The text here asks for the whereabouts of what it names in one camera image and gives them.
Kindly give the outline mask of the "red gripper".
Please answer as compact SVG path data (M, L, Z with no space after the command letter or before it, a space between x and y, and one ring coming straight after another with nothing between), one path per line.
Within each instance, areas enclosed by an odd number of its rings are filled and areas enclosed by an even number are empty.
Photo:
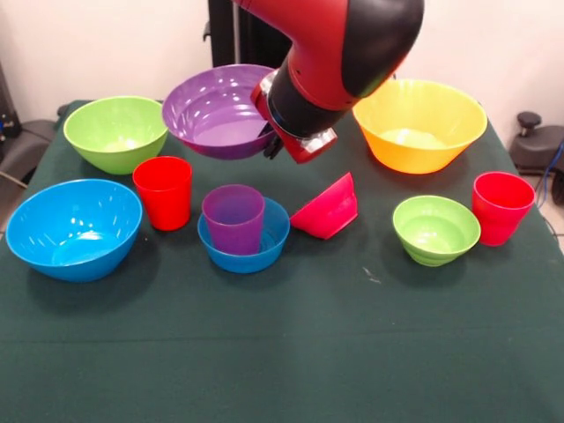
M273 160L279 152L286 149L296 163L306 163L328 150L338 139L336 131L332 128L315 133L310 137L297 137L283 130L275 119L275 114L269 106L269 94L277 72L270 72L263 77L253 89L251 99L256 110L266 121L258 137L263 137L270 132L273 138L265 146L263 155Z

